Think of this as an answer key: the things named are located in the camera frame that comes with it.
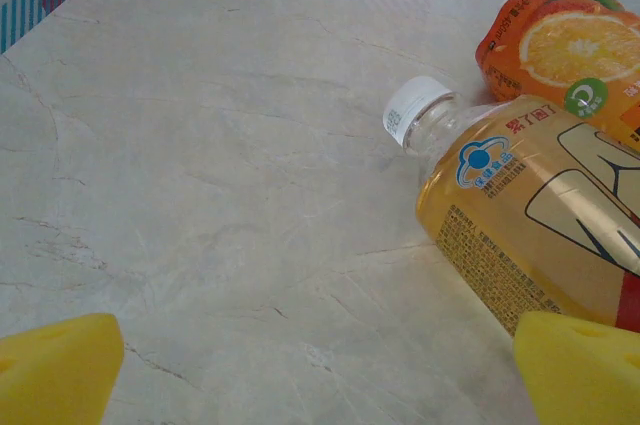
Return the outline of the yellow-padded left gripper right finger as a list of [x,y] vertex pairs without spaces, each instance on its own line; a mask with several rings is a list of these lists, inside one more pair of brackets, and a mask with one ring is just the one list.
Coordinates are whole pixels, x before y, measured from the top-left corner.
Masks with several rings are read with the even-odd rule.
[[522,315],[514,357],[542,424],[637,424],[639,334],[547,312]]

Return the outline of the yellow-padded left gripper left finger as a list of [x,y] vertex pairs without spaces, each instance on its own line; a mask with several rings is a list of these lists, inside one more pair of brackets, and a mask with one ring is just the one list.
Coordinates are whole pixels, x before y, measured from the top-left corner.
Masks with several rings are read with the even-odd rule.
[[94,313],[1,339],[3,424],[99,424],[124,360],[112,314]]

